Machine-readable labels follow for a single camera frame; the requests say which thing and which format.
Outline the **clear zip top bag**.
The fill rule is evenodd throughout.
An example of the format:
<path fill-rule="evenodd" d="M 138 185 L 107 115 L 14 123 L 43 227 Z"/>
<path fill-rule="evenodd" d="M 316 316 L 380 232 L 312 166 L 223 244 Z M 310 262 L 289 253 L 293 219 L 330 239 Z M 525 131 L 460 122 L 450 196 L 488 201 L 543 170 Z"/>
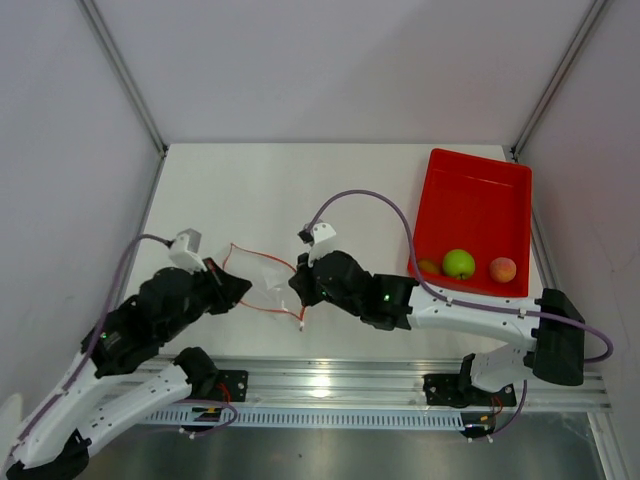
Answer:
<path fill-rule="evenodd" d="M 243 307 L 274 319 L 287 319 L 299 332 L 304 331 L 306 308 L 288 284 L 296 273 L 294 265 L 275 255 L 231 242 L 222 268 L 252 283 L 240 302 Z"/>

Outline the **brown kiwi fruit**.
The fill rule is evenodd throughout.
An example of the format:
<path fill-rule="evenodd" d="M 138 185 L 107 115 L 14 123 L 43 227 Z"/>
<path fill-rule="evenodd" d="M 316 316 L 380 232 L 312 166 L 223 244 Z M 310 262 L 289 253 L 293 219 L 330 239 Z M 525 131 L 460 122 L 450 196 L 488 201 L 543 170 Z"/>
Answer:
<path fill-rule="evenodd" d="M 417 261 L 417 265 L 422 273 L 430 275 L 440 275 L 441 267 L 437 262 L 429 259 L 420 259 Z"/>

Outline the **green apple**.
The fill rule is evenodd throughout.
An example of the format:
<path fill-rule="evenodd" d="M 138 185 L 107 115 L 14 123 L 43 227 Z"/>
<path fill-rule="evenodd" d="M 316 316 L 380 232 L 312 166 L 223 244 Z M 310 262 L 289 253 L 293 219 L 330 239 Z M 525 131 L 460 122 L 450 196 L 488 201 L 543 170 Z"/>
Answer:
<path fill-rule="evenodd" d="M 468 280 L 476 270 L 474 257 L 463 249 L 450 250 L 442 260 L 443 273 L 453 279 Z"/>

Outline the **peach fruit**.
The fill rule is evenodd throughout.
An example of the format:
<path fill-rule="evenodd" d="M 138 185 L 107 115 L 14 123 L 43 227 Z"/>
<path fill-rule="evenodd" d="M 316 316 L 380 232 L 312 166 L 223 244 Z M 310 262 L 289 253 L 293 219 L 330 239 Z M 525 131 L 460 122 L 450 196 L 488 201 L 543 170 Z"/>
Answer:
<path fill-rule="evenodd" d="M 511 258 L 498 257 L 489 265 L 489 276 L 496 283 L 509 283 L 515 279 L 516 275 L 517 265 Z"/>

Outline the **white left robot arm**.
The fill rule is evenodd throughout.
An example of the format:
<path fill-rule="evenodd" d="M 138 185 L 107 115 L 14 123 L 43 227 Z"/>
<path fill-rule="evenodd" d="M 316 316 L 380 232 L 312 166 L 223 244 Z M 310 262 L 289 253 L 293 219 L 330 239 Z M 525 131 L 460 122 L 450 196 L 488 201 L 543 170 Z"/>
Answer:
<path fill-rule="evenodd" d="M 184 349 L 128 393 L 102 399 L 189 325 L 229 312 L 251 287 L 212 259 L 202 271 L 163 268 L 142 283 L 89 332 L 69 370 L 25 419 L 10 449 L 7 478 L 74 479 L 93 455 L 152 413 L 183 400 L 225 401 L 220 371 L 200 347 Z"/>

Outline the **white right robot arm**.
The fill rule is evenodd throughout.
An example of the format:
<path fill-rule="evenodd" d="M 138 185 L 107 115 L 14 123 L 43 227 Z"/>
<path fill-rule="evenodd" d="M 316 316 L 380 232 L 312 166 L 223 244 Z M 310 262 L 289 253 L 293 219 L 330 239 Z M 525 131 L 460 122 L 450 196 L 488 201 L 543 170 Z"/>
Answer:
<path fill-rule="evenodd" d="M 510 305 L 498 299 L 473 308 L 469 299 L 454 299 L 447 290 L 430 293 L 414 278 L 371 274 L 342 251 L 315 260 L 300 255 L 288 284 L 303 306 L 327 302 L 378 330 L 438 328 L 502 342 L 464 358 L 456 389 L 468 403 L 531 378 L 568 387 L 584 382 L 583 323 L 552 319 L 547 300 L 570 305 L 557 290 L 546 289 L 537 300 Z"/>

